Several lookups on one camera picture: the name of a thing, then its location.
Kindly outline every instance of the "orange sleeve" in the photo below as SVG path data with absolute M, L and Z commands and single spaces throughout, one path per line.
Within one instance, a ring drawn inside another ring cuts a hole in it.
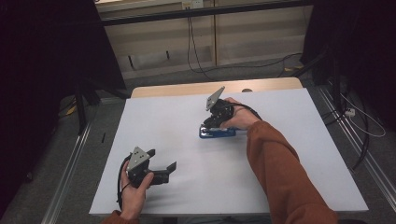
M 337 223 L 297 152 L 269 123 L 257 121 L 248 129 L 247 159 L 267 195 L 272 223 Z
M 102 221 L 102 224 L 139 224 L 139 220 L 125 220 L 120 217 L 119 211 L 113 211 L 109 217 Z

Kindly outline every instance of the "wall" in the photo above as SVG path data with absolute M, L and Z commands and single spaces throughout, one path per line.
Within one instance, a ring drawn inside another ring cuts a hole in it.
M 205 0 L 205 7 L 265 1 Z M 97 4 L 102 18 L 181 10 L 181 1 L 115 1 Z M 192 18 L 202 67 L 281 58 L 302 52 L 312 7 L 293 7 Z M 187 19 L 106 27 L 125 79 L 190 69 Z M 190 62 L 198 67 L 191 41 Z

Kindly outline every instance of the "hand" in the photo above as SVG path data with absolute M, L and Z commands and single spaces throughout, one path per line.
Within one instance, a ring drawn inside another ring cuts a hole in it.
M 125 162 L 121 174 L 122 187 L 128 186 L 122 192 L 122 212 L 120 217 L 126 220 L 139 219 L 146 200 L 146 189 L 149 188 L 154 173 L 148 173 L 143 179 L 142 184 L 140 184 L 140 187 L 136 189 L 129 184 L 130 180 L 126 174 L 127 167 L 128 161 Z
M 233 98 L 224 99 L 230 103 L 240 104 Z M 255 115 L 253 115 L 248 109 L 242 107 L 241 105 L 235 105 L 233 107 L 233 117 L 221 123 L 220 128 L 226 129 L 230 127 L 235 127 L 242 130 L 247 130 L 254 122 L 258 121 Z

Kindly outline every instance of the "electrical outlet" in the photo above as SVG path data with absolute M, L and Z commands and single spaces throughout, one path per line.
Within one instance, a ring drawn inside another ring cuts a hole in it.
M 355 116 L 355 109 L 353 108 L 347 108 L 346 109 L 346 115 L 350 116 L 350 117 L 354 117 Z
M 192 0 L 192 8 L 202 8 L 204 7 L 204 0 Z
M 193 8 L 191 1 L 181 2 L 181 9 L 186 10 L 186 9 L 189 9 L 189 8 Z

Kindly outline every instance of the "white surface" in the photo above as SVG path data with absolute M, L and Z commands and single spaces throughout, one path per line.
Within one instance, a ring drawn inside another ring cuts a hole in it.
M 120 163 L 135 146 L 156 149 L 151 170 L 177 161 L 170 183 L 148 190 L 143 214 L 269 213 L 265 194 L 248 164 L 246 134 L 199 138 L 198 128 L 210 115 L 205 111 L 208 95 L 127 100 L 90 214 L 103 216 L 119 209 Z M 224 93 L 221 98 L 228 96 L 254 108 L 285 135 L 331 209 L 368 209 L 306 89 Z

